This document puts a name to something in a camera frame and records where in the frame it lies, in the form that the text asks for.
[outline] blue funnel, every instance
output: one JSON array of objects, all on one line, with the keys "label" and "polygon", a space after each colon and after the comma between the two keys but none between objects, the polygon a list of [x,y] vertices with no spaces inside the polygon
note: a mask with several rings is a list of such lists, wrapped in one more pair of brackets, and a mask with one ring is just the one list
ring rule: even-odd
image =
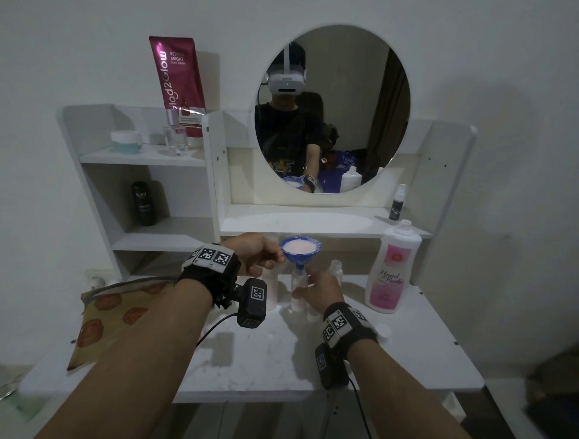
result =
[{"label": "blue funnel", "polygon": [[[284,249],[284,245],[294,240],[303,240],[311,242],[312,244],[316,245],[316,249],[306,254],[291,253],[286,249]],[[317,239],[308,238],[306,236],[291,236],[280,242],[280,246],[284,252],[285,257],[288,259],[288,261],[293,262],[298,270],[303,270],[303,266],[306,265],[308,262],[310,262],[312,258],[316,256],[318,252],[322,249],[322,244]]]}]

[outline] black t-shirt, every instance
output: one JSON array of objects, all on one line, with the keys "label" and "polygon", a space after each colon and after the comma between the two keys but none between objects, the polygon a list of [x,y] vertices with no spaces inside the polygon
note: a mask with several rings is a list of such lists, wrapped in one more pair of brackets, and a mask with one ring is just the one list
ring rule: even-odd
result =
[{"label": "black t-shirt", "polygon": [[309,144],[320,145],[323,122],[304,109],[280,111],[270,104],[255,108],[255,131],[269,166],[280,176],[303,175]]}]

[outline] table top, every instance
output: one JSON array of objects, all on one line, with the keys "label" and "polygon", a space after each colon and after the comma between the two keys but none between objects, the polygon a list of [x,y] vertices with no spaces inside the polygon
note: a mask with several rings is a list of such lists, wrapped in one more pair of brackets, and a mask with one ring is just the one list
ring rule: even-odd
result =
[{"label": "table top", "polygon": [[[483,387],[480,373],[417,287],[409,287],[396,313],[382,314],[364,305],[366,279],[344,276],[346,301],[372,324],[390,327],[391,337],[381,344],[401,366],[427,389]],[[280,275],[280,303],[257,329],[241,328],[229,319],[213,330],[195,351],[175,403],[298,401],[312,392],[323,394],[314,358],[316,346],[323,341],[322,324],[310,323],[307,313],[291,310],[289,287],[290,275]],[[204,332],[235,310],[212,310]],[[90,370],[88,365],[66,371],[74,338],[76,334],[71,334],[49,352],[24,378],[20,391],[72,392]]]}]

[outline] cable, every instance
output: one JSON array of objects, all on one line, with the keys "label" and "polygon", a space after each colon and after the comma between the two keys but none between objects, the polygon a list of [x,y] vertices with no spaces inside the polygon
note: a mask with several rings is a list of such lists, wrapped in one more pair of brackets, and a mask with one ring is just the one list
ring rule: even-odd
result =
[{"label": "cable", "polygon": [[217,323],[215,323],[215,324],[211,327],[211,329],[209,329],[209,331],[207,331],[207,332],[205,333],[205,335],[204,335],[203,337],[201,337],[201,340],[199,340],[199,341],[197,342],[197,345],[196,345],[195,347],[199,346],[199,345],[201,344],[201,342],[202,342],[203,340],[205,340],[205,337],[207,337],[207,336],[209,335],[209,333],[210,333],[212,330],[214,330],[215,327],[216,327],[219,323],[221,323],[221,322],[224,321],[224,320],[227,320],[229,317],[237,316],[237,314],[238,314],[238,313],[233,313],[233,314],[230,314],[230,315],[228,315],[228,316],[225,316],[225,317],[222,318],[220,321],[218,321]]},{"label": "cable", "polygon": [[364,427],[366,427],[366,433],[368,433],[368,437],[372,439],[372,435],[370,434],[370,429],[368,428],[368,423],[366,422],[366,416],[364,416],[364,410],[362,410],[362,403],[360,402],[360,397],[358,396],[358,390],[356,390],[356,386],[350,377],[348,377],[352,387],[354,388],[354,393],[356,394],[356,399],[358,400],[358,407],[360,407],[360,414],[362,415],[362,420],[364,421]]}]

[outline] round mirror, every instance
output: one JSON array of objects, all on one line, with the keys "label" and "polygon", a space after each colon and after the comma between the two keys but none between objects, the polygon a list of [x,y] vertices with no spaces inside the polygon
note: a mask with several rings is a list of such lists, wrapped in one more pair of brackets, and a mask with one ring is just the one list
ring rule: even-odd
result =
[{"label": "round mirror", "polygon": [[406,73],[388,44],[356,26],[330,25],[281,48],[257,93],[255,132],[287,184],[339,193],[388,165],[409,114]]}]

